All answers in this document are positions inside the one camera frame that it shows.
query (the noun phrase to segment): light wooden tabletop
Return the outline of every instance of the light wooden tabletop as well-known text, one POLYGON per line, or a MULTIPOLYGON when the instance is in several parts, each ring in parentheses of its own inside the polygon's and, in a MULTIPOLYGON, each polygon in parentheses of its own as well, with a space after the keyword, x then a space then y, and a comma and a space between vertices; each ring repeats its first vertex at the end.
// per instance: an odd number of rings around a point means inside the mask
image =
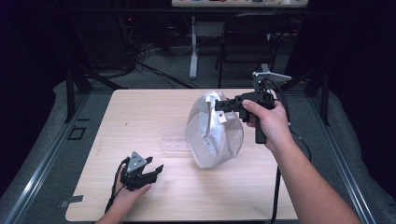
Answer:
MULTIPOLYGON (((195 164, 184 131, 193 103, 208 91, 115 91, 74 193, 83 195, 82 202, 69 204, 66 219, 95 221, 103 215, 114 174, 133 151, 153 157, 144 173, 161 164, 163 172, 124 220, 270 219, 276 161, 254 143, 254 129, 243 123, 244 143, 234 159, 210 170, 195 164)), ((234 98, 252 90, 221 91, 234 98)), ((277 218, 297 219, 283 180, 277 218)))

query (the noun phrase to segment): cable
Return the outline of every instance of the cable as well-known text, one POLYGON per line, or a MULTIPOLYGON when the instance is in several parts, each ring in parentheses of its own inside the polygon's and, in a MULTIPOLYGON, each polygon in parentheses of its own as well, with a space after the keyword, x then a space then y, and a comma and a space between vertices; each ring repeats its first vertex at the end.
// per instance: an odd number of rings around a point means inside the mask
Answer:
MULTIPOLYGON (((276 82, 274 82, 272 79, 270 78, 265 78, 263 81, 269 81, 271 82, 274 86, 276 86, 276 89, 279 91, 279 94, 281 96, 281 100, 276 99, 277 101, 281 102, 283 104, 283 106, 285 107, 285 111, 286 111, 286 117, 288 119, 288 123, 289 123, 289 128, 290 128, 290 112, 289 112, 289 104, 286 100, 285 94, 283 93, 283 91, 280 89, 280 87, 277 85, 276 82)), ((308 151, 308 159, 309 161, 311 161, 311 149, 309 148, 308 144, 303 140, 302 137, 300 137, 297 133, 295 133, 291 128, 290 128, 290 132, 292 134, 295 134, 300 141, 305 145, 307 151, 308 151)), ((273 214, 271 217, 271 224, 274 224, 276 221, 276 213, 277 213, 277 201, 279 198, 279 187, 280 187, 280 177, 281 177, 281 173, 279 170, 279 166, 277 166, 276 168, 276 183, 275 183, 275 192, 274 192, 274 202, 273 202, 273 214)))
POLYGON ((106 213, 107 210, 110 208, 110 206, 113 204, 114 198, 116 198, 116 196, 119 194, 119 192, 120 192, 120 191, 123 189, 123 187, 124 187, 124 186, 122 186, 122 188, 120 188, 120 189, 117 191, 117 193, 114 193, 115 190, 116 190, 116 186, 117 186, 117 180, 118 180, 119 174, 120 174, 120 169, 121 169, 121 167, 122 167, 123 164, 126 164, 126 163, 129 161, 129 159, 130 159, 130 158, 128 157, 128 158, 126 158, 125 160, 123 160, 123 161, 120 163, 119 168, 117 169, 117 172, 116 172, 115 177, 114 177, 113 187, 111 188, 111 196, 110 196, 110 199, 108 199, 108 203, 107 203, 107 206, 106 206, 106 209, 105 209, 105 213, 106 213))
POLYGON ((150 67, 150 66, 148 66, 148 65, 146 65, 144 63, 141 63, 141 62, 137 62, 137 63, 140 64, 143 69, 146 69, 147 71, 150 71, 150 72, 160 76, 161 78, 168 78, 168 79, 170 79, 170 80, 172 80, 172 81, 174 81, 174 82, 176 82, 176 83, 178 83, 178 84, 180 84, 180 85, 182 85, 182 86, 184 86, 184 87, 186 87, 188 89, 200 89, 200 87, 198 87, 197 85, 195 85, 193 83, 181 80, 181 79, 176 78, 176 77, 169 76, 169 75, 165 74, 164 72, 162 72, 162 71, 160 71, 158 69, 155 69, 153 67, 150 67))
MULTIPOLYGON (((74 32, 74 34, 76 35, 76 37, 78 38, 80 44, 82 45, 82 47, 85 49, 85 52, 89 53, 90 56, 99 63, 99 65, 104 68, 104 69, 108 69, 108 67, 106 67, 104 65, 104 63, 102 63, 97 57, 96 55, 92 52, 91 48, 89 47, 89 45, 84 41, 83 37, 80 35, 80 33, 78 32, 76 26, 74 25, 74 23, 71 21, 71 19, 66 19, 67 23, 70 25, 70 27, 72 28, 72 31, 74 32)), ((125 69, 125 71, 121 71, 118 74, 114 74, 114 75, 110 75, 110 76, 103 76, 106 78, 114 78, 114 77, 123 77, 128 75, 129 73, 131 73, 134 70, 133 67, 128 67, 125 69)))
POLYGON ((170 50, 172 50, 172 52, 174 52, 177 55, 183 55, 183 54, 188 53, 191 50, 191 48, 192 48, 192 45, 189 45, 189 46, 178 46, 178 47, 171 47, 170 50), (183 52, 178 52, 177 50, 175 50, 175 49, 182 49, 182 48, 187 48, 187 49, 184 50, 183 52))
POLYGON ((276 213, 277 213, 277 200, 279 196, 279 187, 280 187, 280 170, 279 167, 276 168, 276 182, 275 182, 275 192, 274 192, 274 205, 273 205, 273 215, 271 218, 271 224, 275 223, 276 213))

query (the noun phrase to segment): office chair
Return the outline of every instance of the office chair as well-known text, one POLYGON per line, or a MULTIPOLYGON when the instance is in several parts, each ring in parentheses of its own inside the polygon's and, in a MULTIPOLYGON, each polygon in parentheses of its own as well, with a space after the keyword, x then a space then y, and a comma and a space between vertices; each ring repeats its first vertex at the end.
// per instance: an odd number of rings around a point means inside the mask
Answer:
POLYGON ((223 26, 219 56, 219 89, 223 63, 262 63, 274 68, 280 38, 289 25, 289 19, 275 13, 241 13, 232 16, 223 26))

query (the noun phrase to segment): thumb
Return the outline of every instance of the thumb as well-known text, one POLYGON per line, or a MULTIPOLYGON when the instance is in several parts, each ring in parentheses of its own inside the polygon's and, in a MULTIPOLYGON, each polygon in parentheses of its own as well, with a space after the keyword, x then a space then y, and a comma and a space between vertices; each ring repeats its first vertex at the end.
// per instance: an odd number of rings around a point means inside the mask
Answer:
POLYGON ((268 109, 250 100, 244 100, 242 106, 250 113, 255 114, 259 119, 264 119, 269 113, 268 109))

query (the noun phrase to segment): dark background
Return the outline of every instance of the dark background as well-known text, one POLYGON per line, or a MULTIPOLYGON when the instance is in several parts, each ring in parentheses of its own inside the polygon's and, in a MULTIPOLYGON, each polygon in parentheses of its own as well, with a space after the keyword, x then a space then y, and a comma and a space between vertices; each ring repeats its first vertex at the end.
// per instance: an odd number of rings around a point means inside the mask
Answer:
MULTIPOLYGON (((122 30, 129 28, 120 27, 119 21, 125 18, 79 15, 69 21, 62 16, 54 19, 40 10, 57 6, 106 8, 115 7, 114 2, 66 2, 0 3, 1 194, 39 136, 54 104, 52 89, 65 81, 71 62, 99 70, 134 69, 138 39, 135 46, 126 41, 122 30), (86 32, 88 26, 93 32, 86 32)), ((170 1, 129 3, 128 7, 170 7, 170 1)), ((308 9, 341 12, 341 16, 336 20, 303 20, 285 74, 302 76, 318 67, 329 73, 331 91, 340 98, 358 135, 364 163, 373 179, 396 198, 393 7, 390 1, 310 0, 308 9)), ((177 18, 140 15, 132 19, 130 25, 140 26, 139 37, 163 48, 170 41, 168 24, 185 32, 177 18)))

